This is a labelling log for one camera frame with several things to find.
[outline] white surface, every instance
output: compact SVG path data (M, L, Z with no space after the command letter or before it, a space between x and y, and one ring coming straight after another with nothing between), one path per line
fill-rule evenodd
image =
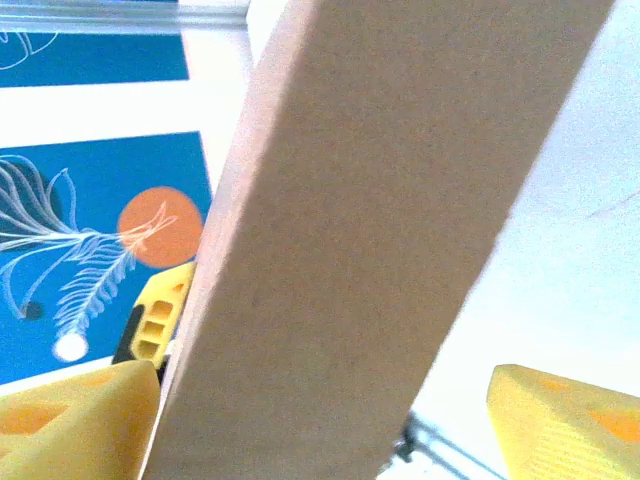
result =
M191 96L182 106L182 120L195 121L200 130L215 192L252 70L249 36L246 31L193 31L183 38Z
M289 0L252 0L247 14L251 54L256 64Z
M640 396L640 8L620 2L414 404L506 474L486 406L516 363Z

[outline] wooden plank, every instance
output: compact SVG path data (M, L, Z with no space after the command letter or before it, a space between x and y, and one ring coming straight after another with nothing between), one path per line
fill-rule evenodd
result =
M610 4L292 1L146 478L375 476Z

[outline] white leaf drawing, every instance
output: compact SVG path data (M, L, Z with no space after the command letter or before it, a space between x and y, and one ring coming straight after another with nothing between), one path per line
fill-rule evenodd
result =
M58 215L53 205L54 187L59 183L68 192L64 215ZM0 267L7 306L15 317L24 318L20 306L31 301L51 272L62 263L78 265L80 270L60 289L54 320L60 327L61 339L69 335L84 337L89 321L105 310L118 294L118 285L127 272L135 268L136 253L145 250L145 240L177 219L167 215L163 203L153 218L138 227L120 233L101 233L78 228L76 207L76 188L67 169L45 185L38 169L26 157L0 155L0 253L27 249ZM17 302L12 289L15 269L30 257L55 251L60 256Z
M0 71L15 68L24 63L29 57L37 55L47 49L56 40L56 38L58 38L57 33L53 33L51 35L51 38L48 38L47 41L43 42L41 45L35 45L35 42L33 41L33 34L25 32L0 31ZM10 42L12 41L15 42L18 55L13 58L6 53L5 55L2 55L2 49L4 48L6 52L9 48Z

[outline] blue artwork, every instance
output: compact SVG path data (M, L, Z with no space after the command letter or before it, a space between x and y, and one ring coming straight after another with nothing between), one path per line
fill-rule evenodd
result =
M177 35L0 31L0 88L188 79Z
M198 133L0 150L0 384L113 355L210 202Z

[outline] black object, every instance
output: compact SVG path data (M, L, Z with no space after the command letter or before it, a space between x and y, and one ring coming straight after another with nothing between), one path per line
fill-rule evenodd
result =
M116 353L111 360L111 365L126 362L128 360L136 360L136 357L134 357L133 353L131 353L130 347L131 341L133 340L133 336L136 333L143 313L144 305L136 305L135 307L133 307L133 310L131 310L131 315L129 315L127 326L124 328L124 332L122 334L122 337L120 338L120 343L118 344Z
M396 443L394 451L396 456L405 463L411 462L412 452L420 452L430 458L433 463L447 470L453 477L459 480L470 480L470 477L463 474L452 463L437 454L432 449L432 443L438 443L441 446L446 447L450 452L455 452L466 460L471 461L476 465L476 467L482 469L486 473L489 473L497 480L507 480L488 465L484 464L451 440L444 437L436 428L420 421L413 412L407 417L402 430L401 439Z
M169 361L169 355L166 355L164 357L164 360L162 360L162 365L160 365L160 368L156 370L156 372L158 373L158 382L160 382L161 384L162 384L162 379L164 378L164 372L167 369L168 361Z
M44 317L44 306L40 302L27 302L22 307L24 320L40 320Z

